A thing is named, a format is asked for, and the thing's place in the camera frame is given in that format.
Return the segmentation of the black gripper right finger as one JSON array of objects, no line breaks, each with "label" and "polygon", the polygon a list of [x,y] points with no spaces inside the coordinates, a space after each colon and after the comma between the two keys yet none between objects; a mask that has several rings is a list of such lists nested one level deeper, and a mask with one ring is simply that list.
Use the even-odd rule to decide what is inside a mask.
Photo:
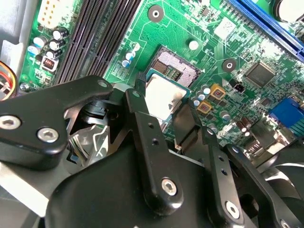
[{"label": "black gripper right finger", "polygon": [[181,153],[203,164],[205,202],[212,225],[218,228],[301,228],[304,204],[281,197],[233,144],[221,147],[204,126],[191,100],[173,114]]}]

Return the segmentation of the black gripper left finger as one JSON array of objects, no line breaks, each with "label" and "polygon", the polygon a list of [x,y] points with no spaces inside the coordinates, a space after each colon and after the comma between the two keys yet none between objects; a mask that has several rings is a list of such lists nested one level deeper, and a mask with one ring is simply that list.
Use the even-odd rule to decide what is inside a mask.
[{"label": "black gripper left finger", "polygon": [[154,213],[167,216],[181,207],[183,190],[169,162],[169,150],[144,95],[119,92],[99,76],[59,84],[0,104],[0,159],[33,170],[59,165],[68,138],[90,124],[115,129],[110,148],[117,151],[129,133],[140,162],[143,195]]}]

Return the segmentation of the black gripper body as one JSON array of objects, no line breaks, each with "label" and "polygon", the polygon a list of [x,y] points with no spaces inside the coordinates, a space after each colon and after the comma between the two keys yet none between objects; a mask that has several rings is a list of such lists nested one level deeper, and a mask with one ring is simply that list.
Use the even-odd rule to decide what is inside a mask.
[{"label": "black gripper body", "polygon": [[47,228],[220,228],[208,210],[204,168],[169,153],[184,202],[159,216],[146,204],[135,149],[131,146],[66,178],[50,197]]}]

